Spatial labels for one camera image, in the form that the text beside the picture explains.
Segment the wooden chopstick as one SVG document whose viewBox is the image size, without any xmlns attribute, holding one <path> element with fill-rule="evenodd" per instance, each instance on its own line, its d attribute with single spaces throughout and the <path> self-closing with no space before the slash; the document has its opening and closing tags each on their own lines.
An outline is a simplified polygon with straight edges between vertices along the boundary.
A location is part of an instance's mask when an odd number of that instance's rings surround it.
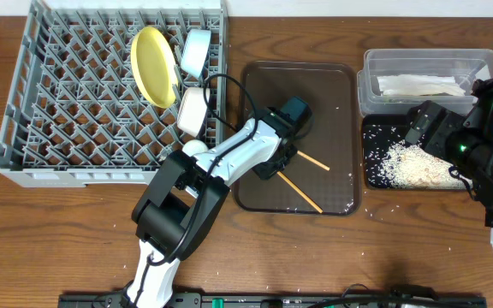
<svg viewBox="0 0 493 308">
<path fill-rule="evenodd" d="M 297 187 L 283 172 L 277 171 L 276 173 L 287 185 L 289 185 L 298 195 L 300 195 L 316 212 L 323 213 L 320 208 L 307 194 L 305 194 L 299 187 Z"/>
<path fill-rule="evenodd" d="M 297 151 L 297 155 L 299 155 L 300 157 L 302 157 L 305 160 L 309 161 L 310 163 L 313 163 L 313 164 L 317 165 L 319 168 L 324 169 L 325 171 L 330 171 L 330 167 L 329 166 L 327 166 L 324 163 L 319 162 L 317 159 L 315 159 L 313 157 L 310 157 L 309 155 L 305 154 L 302 151 Z"/>
</svg>

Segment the cream plastic cup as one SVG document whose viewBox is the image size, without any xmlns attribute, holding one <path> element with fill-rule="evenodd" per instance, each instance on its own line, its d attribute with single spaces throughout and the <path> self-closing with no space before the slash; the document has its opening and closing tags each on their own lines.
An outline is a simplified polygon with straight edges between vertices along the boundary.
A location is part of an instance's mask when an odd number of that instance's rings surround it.
<svg viewBox="0 0 493 308">
<path fill-rule="evenodd" d="M 208 146 L 198 139 L 191 139 L 182 147 L 181 150 L 188 156 L 192 157 L 196 154 L 208 151 Z"/>
</svg>

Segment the white paper napkin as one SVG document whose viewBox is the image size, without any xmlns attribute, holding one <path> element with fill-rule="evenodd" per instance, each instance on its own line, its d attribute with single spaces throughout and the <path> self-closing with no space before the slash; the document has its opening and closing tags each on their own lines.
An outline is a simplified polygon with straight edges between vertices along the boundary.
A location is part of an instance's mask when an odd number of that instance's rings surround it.
<svg viewBox="0 0 493 308">
<path fill-rule="evenodd" d="M 399 74 L 378 76 L 379 90 L 383 96 L 464 96 L 465 91 L 452 76 Z"/>
</svg>

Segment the light blue plastic bowl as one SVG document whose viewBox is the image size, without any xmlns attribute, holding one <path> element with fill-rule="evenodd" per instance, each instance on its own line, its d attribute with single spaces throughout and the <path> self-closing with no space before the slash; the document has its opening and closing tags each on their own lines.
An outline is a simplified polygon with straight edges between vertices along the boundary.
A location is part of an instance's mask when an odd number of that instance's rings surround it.
<svg viewBox="0 0 493 308">
<path fill-rule="evenodd" d="M 198 79 L 202 74 L 211 42 L 211 32 L 192 29 L 187 34 L 181 57 L 181 69 Z"/>
</svg>

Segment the yellow plastic plate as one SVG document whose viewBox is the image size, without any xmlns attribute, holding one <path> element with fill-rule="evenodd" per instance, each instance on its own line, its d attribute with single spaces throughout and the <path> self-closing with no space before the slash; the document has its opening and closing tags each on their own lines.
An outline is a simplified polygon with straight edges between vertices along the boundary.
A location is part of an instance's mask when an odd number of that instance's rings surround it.
<svg viewBox="0 0 493 308">
<path fill-rule="evenodd" d="M 155 27 L 144 27 L 134 36 L 130 54 L 133 77 L 142 96 L 158 108 L 169 108 L 176 100 L 173 87 L 178 80 L 167 39 Z"/>
</svg>

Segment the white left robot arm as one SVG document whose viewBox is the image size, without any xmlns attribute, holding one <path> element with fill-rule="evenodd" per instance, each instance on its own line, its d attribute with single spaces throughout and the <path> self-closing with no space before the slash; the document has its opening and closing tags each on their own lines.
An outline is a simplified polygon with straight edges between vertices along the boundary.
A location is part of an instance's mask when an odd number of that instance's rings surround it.
<svg viewBox="0 0 493 308">
<path fill-rule="evenodd" d="M 210 150 L 173 151 L 133 209 L 140 260 L 123 307 L 163 307 L 181 261 L 203 242 L 231 186 L 249 170 L 267 180 L 295 154 L 294 140 L 312 110 L 298 97 L 257 110 L 240 131 Z"/>
</svg>

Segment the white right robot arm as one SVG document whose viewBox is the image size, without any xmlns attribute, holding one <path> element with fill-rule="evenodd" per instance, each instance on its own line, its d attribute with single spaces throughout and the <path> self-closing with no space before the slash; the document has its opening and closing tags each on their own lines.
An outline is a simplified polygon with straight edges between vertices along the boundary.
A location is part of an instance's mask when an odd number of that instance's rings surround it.
<svg viewBox="0 0 493 308">
<path fill-rule="evenodd" d="M 430 100 L 411 108 L 405 141 L 450 163 L 450 175 L 485 208 L 493 249 L 493 78 L 476 80 L 472 95 L 477 101 L 467 115 Z"/>
</svg>

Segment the clear plastic waste bin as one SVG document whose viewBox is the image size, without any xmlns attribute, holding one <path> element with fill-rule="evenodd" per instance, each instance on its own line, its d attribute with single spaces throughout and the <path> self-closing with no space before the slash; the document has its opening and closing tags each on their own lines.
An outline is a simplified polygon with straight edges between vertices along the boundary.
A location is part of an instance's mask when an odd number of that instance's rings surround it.
<svg viewBox="0 0 493 308">
<path fill-rule="evenodd" d="M 383 96 L 377 77 L 399 74 L 452 76 L 465 95 Z M 412 107 L 432 100 L 461 115 L 477 99 L 471 95 L 475 80 L 493 78 L 493 50 L 488 49 L 372 49 L 364 54 L 364 66 L 357 74 L 360 113 L 406 114 Z"/>
</svg>

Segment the dark brown serving tray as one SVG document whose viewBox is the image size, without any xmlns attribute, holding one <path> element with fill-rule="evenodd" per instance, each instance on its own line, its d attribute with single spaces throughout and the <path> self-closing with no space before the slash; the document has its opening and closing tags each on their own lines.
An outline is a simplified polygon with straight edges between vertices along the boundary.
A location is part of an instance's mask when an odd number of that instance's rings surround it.
<svg viewBox="0 0 493 308">
<path fill-rule="evenodd" d="M 251 62 L 242 84 L 258 108 L 281 108 L 300 97 L 312 110 L 295 142 L 299 151 L 330 167 L 325 171 L 295 155 L 283 173 L 320 208 L 323 215 L 348 216 L 360 205 L 359 115 L 355 76 L 343 64 Z M 234 184 L 234 200 L 244 210 L 319 214 L 278 175 L 261 180 L 248 172 Z"/>
</svg>

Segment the grey plastic dish rack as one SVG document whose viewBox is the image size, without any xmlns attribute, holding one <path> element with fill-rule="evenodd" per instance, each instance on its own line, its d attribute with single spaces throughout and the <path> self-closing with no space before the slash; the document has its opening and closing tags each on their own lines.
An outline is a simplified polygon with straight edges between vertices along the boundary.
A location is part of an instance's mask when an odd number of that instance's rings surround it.
<svg viewBox="0 0 493 308">
<path fill-rule="evenodd" d="M 179 108 L 140 93 L 130 51 L 155 27 L 180 59 L 193 29 L 211 32 L 202 75 L 227 69 L 222 1 L 33 1 L 0 129 L 0 174 L 22 187 L 146 184 L 188 141 Z"/>
</svg>

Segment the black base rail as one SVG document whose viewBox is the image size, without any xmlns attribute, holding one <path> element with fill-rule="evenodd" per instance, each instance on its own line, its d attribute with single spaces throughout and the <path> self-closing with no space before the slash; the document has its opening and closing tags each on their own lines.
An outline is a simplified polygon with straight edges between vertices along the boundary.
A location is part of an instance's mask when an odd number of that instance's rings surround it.
<svg viewBox="0 0 493 308">
<path fill-rule="evenodd" d="M 203 295 L 200 293 L 175 293 L 171 299 L 163 305 L 169 308 L 262 308 L 282 307 L 301 308 L 309 307 L 320 302 L 332 300 L 329 297 L 289 297 L 289 296 L 235 296 L 235 295 Z M 485 298 L 440 298 L 445 305 L 462 305 L 463 307 L 488 307 Z M 125 307 L 122 305 L 120 294 L 89 295 L 89 294 L 62 294 L 57 302 L 58 308 L 90 308 L 90 307 Z M 329 307 L 422 307 L 418 305 L 377 304 L 377 303 L 352 303 L 333 304 Z"/>
</svg>

